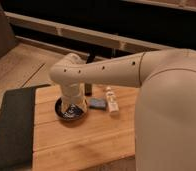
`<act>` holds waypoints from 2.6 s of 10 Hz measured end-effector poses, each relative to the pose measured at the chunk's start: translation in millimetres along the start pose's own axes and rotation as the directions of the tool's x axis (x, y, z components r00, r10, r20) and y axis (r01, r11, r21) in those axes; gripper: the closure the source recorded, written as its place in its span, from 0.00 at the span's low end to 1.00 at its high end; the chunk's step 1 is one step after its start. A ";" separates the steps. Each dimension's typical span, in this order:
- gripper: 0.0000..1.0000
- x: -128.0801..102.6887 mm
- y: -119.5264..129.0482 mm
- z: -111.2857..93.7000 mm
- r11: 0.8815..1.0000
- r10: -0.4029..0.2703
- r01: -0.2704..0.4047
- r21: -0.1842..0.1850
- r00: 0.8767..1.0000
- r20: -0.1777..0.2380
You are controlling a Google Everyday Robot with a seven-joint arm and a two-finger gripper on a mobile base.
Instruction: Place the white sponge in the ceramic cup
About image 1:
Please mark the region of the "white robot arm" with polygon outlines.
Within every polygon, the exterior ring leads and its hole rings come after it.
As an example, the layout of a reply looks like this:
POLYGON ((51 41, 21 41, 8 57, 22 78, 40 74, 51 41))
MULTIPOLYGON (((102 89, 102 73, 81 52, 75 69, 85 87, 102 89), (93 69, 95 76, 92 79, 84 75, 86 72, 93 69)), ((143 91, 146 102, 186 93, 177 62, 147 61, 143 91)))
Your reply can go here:
POLYGON ((136 171, 196 171, 196 51, 142 52, 89 64, 70 53, 50 77, 62 90, 55 110, 67 121, 87 110, 82 83, 138 87, 136 171))

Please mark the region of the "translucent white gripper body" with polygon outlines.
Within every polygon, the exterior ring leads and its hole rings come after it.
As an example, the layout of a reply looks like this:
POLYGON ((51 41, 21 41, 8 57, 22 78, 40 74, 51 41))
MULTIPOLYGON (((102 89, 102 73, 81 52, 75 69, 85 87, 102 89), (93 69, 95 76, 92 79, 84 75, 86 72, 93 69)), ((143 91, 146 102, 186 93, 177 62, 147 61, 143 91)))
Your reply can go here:
POLYGON ((61 85, 62 112, 65 112, 71 104, 79 107, 84 113, 87 112, 84 87, 79 84, 61 85))

